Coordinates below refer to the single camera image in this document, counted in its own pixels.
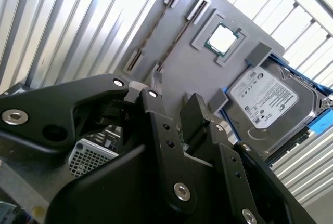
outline hard drive sticker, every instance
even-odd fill
[[[261,67],[249,69],[231,95],[258,129],[268,128],[298,101],[296,93]]]

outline metal mesh grille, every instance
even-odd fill
[[[75,177],[80,177],[116,156],[116,153],[82,139],[69,157],[69,170]]]

